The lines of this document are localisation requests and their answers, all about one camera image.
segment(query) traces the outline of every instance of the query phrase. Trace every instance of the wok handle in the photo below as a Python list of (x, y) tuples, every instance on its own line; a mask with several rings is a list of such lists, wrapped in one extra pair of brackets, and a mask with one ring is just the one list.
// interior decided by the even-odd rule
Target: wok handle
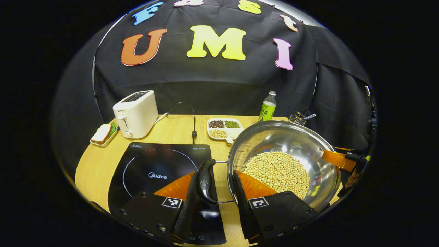
[(211, 193), (212, 168), (216, 164), (216, 160), (205, 161), (198, 168), (197, 172), (197, 194), (203, 201), (211, 205), (217, 205), (218, 199), (213, 197)]

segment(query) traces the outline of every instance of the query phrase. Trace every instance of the toast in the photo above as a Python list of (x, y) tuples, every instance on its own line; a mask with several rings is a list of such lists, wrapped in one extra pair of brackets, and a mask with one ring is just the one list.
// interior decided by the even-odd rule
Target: toast
[(112, 125), (109, 123), (101, 125), (101, 127), (97, 129), (96, 133), (90, 140), (98, 145), (104, 144), (110, 136), (111, 129)]

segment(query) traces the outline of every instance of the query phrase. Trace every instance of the letter m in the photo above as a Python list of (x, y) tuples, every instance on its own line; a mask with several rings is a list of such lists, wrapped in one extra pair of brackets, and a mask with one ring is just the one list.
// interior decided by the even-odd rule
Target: letter m
[(186, 53), (188, 57), (205, 57), (207, 52), (203, 49), (204, 43), (213, 57), (216, 57), (221, 49), (226, 46), (226, 50), (221, 53), (224, 58), (244, 60), (242, 53), (242, 37), (245, 31), (236, 28), (227, 29), (220, 37), (211, 26), (198, 25), (191, 27), (195, 32), (192, 49)]

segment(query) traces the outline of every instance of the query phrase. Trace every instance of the plastic bottle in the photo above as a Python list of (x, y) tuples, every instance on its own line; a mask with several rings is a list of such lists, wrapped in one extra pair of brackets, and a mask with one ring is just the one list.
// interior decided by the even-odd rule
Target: plastic bottle
[(271, 90), (268, 97), (264, 99), (258, 122), (271, 120), (273, 117), (274, 110), (276, 109), (276, 99), (274, 96), (276, 96), (276, 92)]

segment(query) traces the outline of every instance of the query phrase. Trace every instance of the induction cooktop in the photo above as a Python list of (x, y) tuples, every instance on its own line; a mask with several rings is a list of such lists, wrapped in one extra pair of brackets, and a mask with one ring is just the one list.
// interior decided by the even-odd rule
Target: induction cooktop
[[(110, 212), (119, 212), (123, 205), (142, 191), (154, 193), (186, 174), (196, 173), (198, 167), (210, 159), (208, 145), (130, 143), (110, 184)], [(215, 183), (212, 187), (216, 197)], [(224, 244), (226, 236), (219, 206), (199, 200), (195, 208), (188, 243)]]

